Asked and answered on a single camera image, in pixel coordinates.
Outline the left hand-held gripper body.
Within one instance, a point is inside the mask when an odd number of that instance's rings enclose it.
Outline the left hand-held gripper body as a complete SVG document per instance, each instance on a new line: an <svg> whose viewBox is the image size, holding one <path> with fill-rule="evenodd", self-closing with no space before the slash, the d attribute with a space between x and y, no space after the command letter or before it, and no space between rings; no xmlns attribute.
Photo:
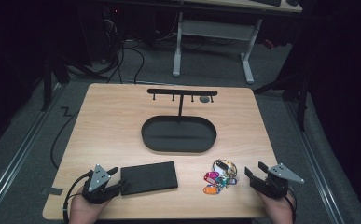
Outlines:
<svg viewBox="0 0 361 224"><path fill-rule="evenodd" d="M89 179L85 182L82 197L93 204L101 204L112 199L111 191L106 187L111 175L100 165L96 164L89 173Z"/></svg>

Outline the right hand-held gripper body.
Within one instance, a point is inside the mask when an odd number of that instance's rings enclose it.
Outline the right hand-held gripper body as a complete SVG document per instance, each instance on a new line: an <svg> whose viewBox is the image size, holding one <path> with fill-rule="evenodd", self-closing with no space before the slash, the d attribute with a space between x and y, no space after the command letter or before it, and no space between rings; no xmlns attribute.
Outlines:
<svg viewBox="0 0 361 224"><path fill-rule="evenodd" d="M269 171L266 174L267 176L264 180L256 177L251 187L273 199L279 199L287 195L289 181L300 184L304 183L303 178L282 163L269 167Z"/></svg>

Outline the black wallet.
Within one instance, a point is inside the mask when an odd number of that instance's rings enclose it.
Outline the black wallet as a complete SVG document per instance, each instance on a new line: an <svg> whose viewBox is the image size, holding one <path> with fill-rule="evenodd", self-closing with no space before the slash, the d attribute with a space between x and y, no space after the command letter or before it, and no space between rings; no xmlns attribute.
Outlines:
<svg viewBox="0 0 361 224"><path fill-rule="evenodd" d="M120 175L123 196L178 187L173 161L123 167Z"/></svg>

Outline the black key rack with tray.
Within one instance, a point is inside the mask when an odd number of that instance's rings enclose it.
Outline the black key rack with tray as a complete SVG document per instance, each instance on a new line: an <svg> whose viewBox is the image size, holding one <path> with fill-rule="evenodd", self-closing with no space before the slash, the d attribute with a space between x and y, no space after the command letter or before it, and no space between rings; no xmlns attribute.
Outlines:
<svg viewBox="0 0 361 224"><path fill-rule="evenodd" d="M208 119L183 115L186 96L206 97L212 103L217 91L148 89L156 99L157 94L179 97L178 114L175 116L154 116L145 121L141 129L142 140L151 150L157 152L203 153L209 150L216 140L215 125Z"/></svg>

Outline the person's right hand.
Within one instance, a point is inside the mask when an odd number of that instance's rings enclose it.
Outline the person's right hand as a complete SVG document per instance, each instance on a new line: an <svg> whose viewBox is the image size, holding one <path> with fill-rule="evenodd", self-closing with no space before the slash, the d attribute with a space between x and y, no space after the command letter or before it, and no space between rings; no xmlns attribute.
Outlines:
<svg viewBox="0 0 361 224"><path fill-rule="evenodd" d="M267 197L259 191L257 195L262 200L272 224L294 224L293 207L295 206L295 200L290 193L280 199Z"/></svg>

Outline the person's left hand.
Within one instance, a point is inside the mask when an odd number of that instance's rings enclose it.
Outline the person's left hand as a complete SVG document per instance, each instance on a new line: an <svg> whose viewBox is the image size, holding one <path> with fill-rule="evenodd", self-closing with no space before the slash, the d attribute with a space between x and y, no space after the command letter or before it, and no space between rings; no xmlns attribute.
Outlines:
<svg viewBox="0 0 361 224"><path fill-rule="evenodd" d="M69 224L94 224L108 204L109 201L100 204L89 203L82 196L80 189L71 201Z"/></svg>

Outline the grey tape patch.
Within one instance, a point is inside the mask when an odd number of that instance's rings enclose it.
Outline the grey tape patch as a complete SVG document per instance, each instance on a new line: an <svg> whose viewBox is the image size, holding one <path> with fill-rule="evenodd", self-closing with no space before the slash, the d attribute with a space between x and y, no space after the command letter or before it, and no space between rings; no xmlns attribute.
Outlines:
<svg viewBox="0 0 361 224"><path fill-rule="evenodd" d="M61 196L62 195L62 189L58 189L58 188L53 188L53 187L49 187L49 188L42 188L40 193L42 195L57 195L57 196Z"/></svg>

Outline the black metal stand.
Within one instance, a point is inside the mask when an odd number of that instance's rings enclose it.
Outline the black metal stand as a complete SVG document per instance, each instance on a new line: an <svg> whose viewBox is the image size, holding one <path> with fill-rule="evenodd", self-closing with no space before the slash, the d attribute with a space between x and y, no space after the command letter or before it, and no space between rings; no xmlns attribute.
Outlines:
<svg viewBox="0 0 361 224"><path fill-rule="evenodd" d="M88 77L104 79L103 76L99 75L87 68L86 66L71 60L61 54L49 52L47 58L44 61L45 73L43 76L44 83L44 98L42 110L47 112L52 102L53 89L52 89L52 76L55 76L59 84L68 84L70 82L70 75L67 70L67 66L71 65L78 71L87 75Z"/></svg>
<svg viewBox="0 0 361 224"><path fill-rule="evenodd" d="M298 107L296 110L296 123L299 128L304 132L305 111L307 109L306 101L308 94L308 84L309 74L298 73L286 77L279 77L273 82L253 90L253 93L261 94L269 90L283 89L284 92L282 93L282 98L284 101L296 100L298 102Z"/></svg>

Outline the dark computer tower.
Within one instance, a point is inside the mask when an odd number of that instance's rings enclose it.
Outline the dark computer tower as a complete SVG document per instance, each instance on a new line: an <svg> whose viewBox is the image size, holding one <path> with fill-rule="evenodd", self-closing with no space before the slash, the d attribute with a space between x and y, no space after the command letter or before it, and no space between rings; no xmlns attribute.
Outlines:
<svg viewBox="0 0 361 224"><path fill-rule="evenodd" d="M115 61L120 45L119 11L117 7L103 7L104 31L108 42L107 59Z"/></svg>

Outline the white-framed desk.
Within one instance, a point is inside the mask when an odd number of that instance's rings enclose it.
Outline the white-framed desk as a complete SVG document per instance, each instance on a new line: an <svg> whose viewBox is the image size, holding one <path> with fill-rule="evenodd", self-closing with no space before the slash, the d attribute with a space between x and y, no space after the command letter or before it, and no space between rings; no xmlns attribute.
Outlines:
<svg viewBox="0 0 361 224"><path fill-rule="evenodd" d="M250 9L252 12L272 12L284 13L285 15L299 14L303 8L298 4L292 7L286 0L281 0L280 7L273 7L260 4L250 0L179 0L179 5L203 4L210 7L230 7L232 9ZM184 35L221 38L228 40L246 41L245 52L240 54L243 65L245 80L248 84L254 83L254 77L251 71L249 57L253 46L255 45L257 35L263 22L262 17L258 17L253 24L231 24L219 21L201 21L197 19L185 19L183 13L179 12L177 17L176 48L174 53L173 76L179 77L181 74L182 61L182 37Z"/></svg>

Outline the black keyboard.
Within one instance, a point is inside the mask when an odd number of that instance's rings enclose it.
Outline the black keyboard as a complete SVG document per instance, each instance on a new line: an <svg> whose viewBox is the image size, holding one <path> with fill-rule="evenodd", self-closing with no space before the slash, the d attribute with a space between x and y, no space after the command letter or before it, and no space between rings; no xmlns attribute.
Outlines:
<svg viewBox="0 0 361 224"><path fill-rule="evenodd" d="M250 1L273 6L273 7L280 7L282 4L281 0L250 0Z"/></svg>

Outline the metal floor rail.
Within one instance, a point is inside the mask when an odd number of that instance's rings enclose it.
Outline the metal floor rail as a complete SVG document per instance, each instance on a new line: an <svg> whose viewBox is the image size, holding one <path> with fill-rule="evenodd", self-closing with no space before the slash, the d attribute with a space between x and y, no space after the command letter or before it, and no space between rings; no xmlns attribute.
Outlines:
<svg viewBox="0 0 361 224"><path fill-rule="evenodd" d="M44 90L38 87L0 137L0 203L27 158L50 109L65 88L66 84L55 84L52 99L43 106Z"/></svg>
<svg viewBox="0 0 361 224"><path fill-rule="evenodd" d="M344 224L343 216L334 198L331 187L328 185L323 171L319 165L317 158L313 152L312 144L305 131L302 131L298 119L296 107L293 103L284 102L286 111L289 113L289 117L295 126L298 136L302 144L302 152L305 155L306 161L309 164L313 181L317 187L320 198L327 211L331 224Z"/></svg>

